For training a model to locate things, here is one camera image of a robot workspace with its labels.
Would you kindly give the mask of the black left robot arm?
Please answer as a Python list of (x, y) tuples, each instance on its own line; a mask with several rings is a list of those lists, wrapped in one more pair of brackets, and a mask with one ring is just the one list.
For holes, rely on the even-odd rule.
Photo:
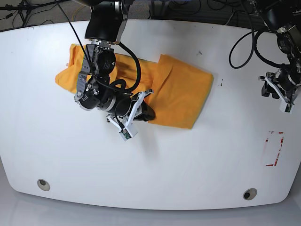
[[(261, 95), (282, 99), (292, 106), (301, 88), (301, 2), (299, 0), (251, 0), (256, 13), (263, 20), (265, 28), (254, 36), (254, 51), (266, 64), (277, 68), (274, 73), (260, 76), (264, 81)], [(275, 63), (263, 57), (257, 48), (257, 41), (264, 32), (277, 37), (277, 46), (286, 54), (289, 63)]]

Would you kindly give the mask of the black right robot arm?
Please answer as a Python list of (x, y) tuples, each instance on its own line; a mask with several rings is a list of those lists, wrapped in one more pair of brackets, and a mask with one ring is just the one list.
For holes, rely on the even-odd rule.
[[(120, 42), (133, 1), (80, 0), (78, 3), (91, 9), (85, 39), (91, 40), (92, 44), (83, 48), (85, 52), (78, 75), (75, 101), (85, 110), (98, 108), (108, 112), (120, 129), (124, 128), (120, 120), (128, 119), (131, 114), (134, 121), (154, 120), (154, 110), (145, 103), (143, 97), (133, 94), (142, 77), (139, 60)], [(109, 81), (116, 64), (112, 44), (119, 45), (134, 59), (137, 77), (129, 88), (124, 79)]]

